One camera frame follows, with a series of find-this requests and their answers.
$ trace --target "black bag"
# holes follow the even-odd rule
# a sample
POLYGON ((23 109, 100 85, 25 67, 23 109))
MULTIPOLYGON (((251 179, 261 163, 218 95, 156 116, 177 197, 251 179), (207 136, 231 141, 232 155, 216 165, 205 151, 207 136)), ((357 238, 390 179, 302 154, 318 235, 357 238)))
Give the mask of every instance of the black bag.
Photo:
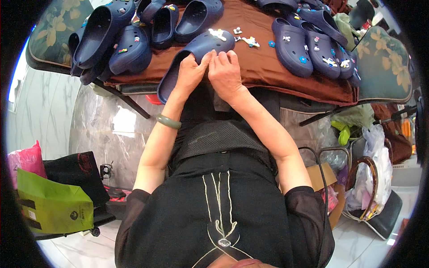
POLYGON ((91 198, 94 207, 109 201, 93 152, 71 154, 55 160, 43 161, 47 179, 61 184, 80 186, 91 198))

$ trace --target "pink plastic bag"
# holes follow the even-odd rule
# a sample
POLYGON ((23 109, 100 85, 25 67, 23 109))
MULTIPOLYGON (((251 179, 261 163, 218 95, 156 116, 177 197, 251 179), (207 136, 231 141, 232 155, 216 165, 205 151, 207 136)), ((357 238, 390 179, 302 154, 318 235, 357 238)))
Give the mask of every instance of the pink plastic bag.
MULTIPOLYGON (((325 189, 319 191, 319 193, 322 195, 323 202, 325 201, 325 189)), ((331 211, 334 210, 334 208, 338 205, 338 193, 332 188, 331 185, 328 186, 328 213, 331 213, 331 211)))
POLYGON ((16 150, 8 154, 7 163, 14 189, 18 188, 18 183, 16 182, 17 168, 35 173, 45 179, 47 178, 45 166, 42 161, 42 149, 40 149, 38 140, 36 140, 36 144, 30 148, 16 150))

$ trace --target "white embroidered stitching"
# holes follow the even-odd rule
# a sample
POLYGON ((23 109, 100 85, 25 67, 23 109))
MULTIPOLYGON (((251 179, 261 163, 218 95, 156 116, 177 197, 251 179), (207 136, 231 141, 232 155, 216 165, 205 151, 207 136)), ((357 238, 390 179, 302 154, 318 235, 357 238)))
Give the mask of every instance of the white embroidered stitching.
POLYGON ((227 171, 228 173, 228 198, 230 199, 230 222, 231 222, 231 230, 228 232, 227 236, 228 237, 230 234, 232 234, 232 232, 234 231, 234 229, 236 228, 237 222, 233 222, 233 202, 231 200, 231 193, 230 193, 230 171, 227 171))
POLYGON ((220 235, 222 235, 222 237, 223 238, 225 238, 225 232, 224 232, 224 227, 223 227, 223 225, 222 225, 222 212, 221 212, 221 197, 220 197, 220 194, 218 194, 218 189, 217 189, 217 187, 216 187, 216 182, 215 182, 215 178, 214 178, 214 176, 213 176, 213 173, 211 174, 211 177, 212 177, 212 179, 213 179, 213 184, 214 184, 214 191, 215 191, 215 193, 216 193, 216 199, 217 199, 217 201, 218 201, 218 207, 219 207, 219 214, 220 214, 220 218, 221 218, 221 220, 219 221, 219 220, 216 220, 215 221, 215 225, 216 225, 216 230, 218 231, 218 233, 220 233, 220 235))
POLYGON ((209 250, 206 254, 204 254, 204 256, 202 256, 191 268, 194 268, 197 263, 199 263, 200 260, 202 260, 205 256, 207 256, 207 254, 209 254, 210 252, 214 251, 216 248, 212 248, 211 250, 209 250))
POLYGON ((232 247, 233 249, 236 249, 236 250, 238 250, 238 251, 241 251, 242 253, 244 253, 244 254, 246 254, 247 256, 249 256, 251 259, 253 259, 253 257, 252 256, 250 256, 249 254, 247 254, 246 252, 244 252, 243 250, 241 250, 241 249, 239 249, 239 248, 236 248, 236 247, 234 247, 234 246, 230 246, 230 247, 232 247))
POLYGON ((237 239, 237 241, 232 245, 232 247, 233 246, 235 246, 238 242, 239 242, 239 240, 240 240, 240 234, 239 234, 239 238, 237 239))
POLYGON ((207 226, 207 234, 208 234, 208 237, 210 238, 210 241, 211 241, 211 243, 217 248, 217 249, 219 249, 220 251, 222 251, 223 253, 225 253, 226 255, 228 255, 229 257, 231 257, 231 258, 233 258, 234 260, 236 260, 234 257, 232 257, 231 255, 229 255, 228 253, 226 253, 225 251, 223 251, 220 247, 218 247, 218 246, 216 246, 216 244, 213 242, 213 239, 211 238, 211 236, 210 236, 210 233, 208 232, 208 226, 207 226))
POLYGON ((207 202, 208 217, 210 218, 210 222, 211 222, 210 207, 208 205, 208 197, 207 197, 207 185, 206 185, 205 180, 204 180, 204 175, 202 176, 202 181, 204 183, 205 201, 207 202))

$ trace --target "floral chair cushion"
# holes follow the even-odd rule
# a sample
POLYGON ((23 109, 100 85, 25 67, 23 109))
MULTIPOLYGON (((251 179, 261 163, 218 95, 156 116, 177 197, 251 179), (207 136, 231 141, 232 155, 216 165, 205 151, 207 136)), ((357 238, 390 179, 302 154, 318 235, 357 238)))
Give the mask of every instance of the floral chair cushion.
POLYGON ((378 26, 368 29, 353 50, 361 77, 359 101, 379 99, 405 103, 411 98, 409 55, 405 46, 378 26))
POLYGON ((70 68, 69 36, 93 10, 89 0, 53 0, 30 36, 31 57, 70 68))

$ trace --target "hand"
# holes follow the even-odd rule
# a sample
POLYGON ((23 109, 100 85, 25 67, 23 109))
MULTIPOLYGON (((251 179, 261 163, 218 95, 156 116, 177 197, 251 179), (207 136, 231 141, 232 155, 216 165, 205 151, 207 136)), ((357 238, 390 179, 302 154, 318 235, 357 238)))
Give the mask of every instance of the hand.
POLYGON ((196 63, 193 54, 189 54, 189 56, 184 58, 180 63, 175 90, 179 90, 181 95, 185 95, 186 98, 189 97, 192 91, 201 82, 204 72, 210 63, 211 56, 211 52, 204 55, 200 65, 196 63))
POLYGON ((208 67, 208 79, 219 97, 230 103, 241 92, 247 91, 241 83, 240 65, 237 54, 230 50, 228 53, 212 50, 208 67))

